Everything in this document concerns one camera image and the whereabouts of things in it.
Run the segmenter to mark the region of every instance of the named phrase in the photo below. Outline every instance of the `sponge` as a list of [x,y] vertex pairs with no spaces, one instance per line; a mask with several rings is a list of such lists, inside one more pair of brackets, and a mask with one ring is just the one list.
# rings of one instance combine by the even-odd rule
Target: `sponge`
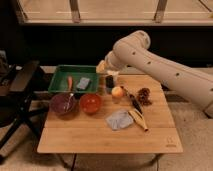
[[86,77],[82,77],[80,79],[80,82],[77,84],[77,89],[79,90],[86,90],[86,88],[88,87],[90,83],[90,79],[89,78],[86,78]]

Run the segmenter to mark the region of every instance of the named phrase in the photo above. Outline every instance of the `banana peel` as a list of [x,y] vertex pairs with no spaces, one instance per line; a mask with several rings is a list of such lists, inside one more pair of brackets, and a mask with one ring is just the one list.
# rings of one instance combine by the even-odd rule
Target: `banana peel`
[[144,116],[137,109],[130,110],[129,114],[133,117],[135,122],[144,129],[144,131],[149,130],[147,125],[146,125],[146,121],[145,121]]

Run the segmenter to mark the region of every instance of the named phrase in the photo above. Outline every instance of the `dark brown object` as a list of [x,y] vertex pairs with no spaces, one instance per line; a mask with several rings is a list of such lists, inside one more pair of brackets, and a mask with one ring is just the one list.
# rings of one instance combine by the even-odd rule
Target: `dark brown object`
[[152,102],[149,100],[150,90],[148,88],[142,88],[138,91],[137,99],[142,106],[151,105]]
[[112,75],[108,75],[106,76],[106,87],[107,88],[113,88],[115,85],[114,85],[114,81],[113,81],[113,76]]

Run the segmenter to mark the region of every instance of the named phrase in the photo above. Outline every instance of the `bamboo table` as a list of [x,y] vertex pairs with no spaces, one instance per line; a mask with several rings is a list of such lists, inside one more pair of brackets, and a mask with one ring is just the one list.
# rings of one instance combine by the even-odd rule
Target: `bamboo table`
[[183,151],[175,123],[170,113],[161,85],[147,75],[119,75],[118,84],[124,85],[132,94],[143,87],[150,89],[152,105],[143,107],[148,132],[132,124],[130,127],[112,131],[105,119],[112,112],[131,103],[123,98],[114,104],[106,94],[104,77],[100,77],[98,94],[102,96],[101,110],[88,116],[78,105],[63,117],[49,111],[38,146],[39,153],[181,153]]

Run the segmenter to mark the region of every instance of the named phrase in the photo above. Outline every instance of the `small bowl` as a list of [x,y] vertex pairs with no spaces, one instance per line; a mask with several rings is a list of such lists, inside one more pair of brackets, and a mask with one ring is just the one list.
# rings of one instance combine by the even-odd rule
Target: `small bowl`
[[64,115],[73,110],[76,104],[74,95],[70,97],[70,93],[59,93],[50,100],[50,109],[57,115]]
[[102,99],[97,94],[84,94],[79,100],[80,108],[84,113],[92,115],[99,111],[102,105]]

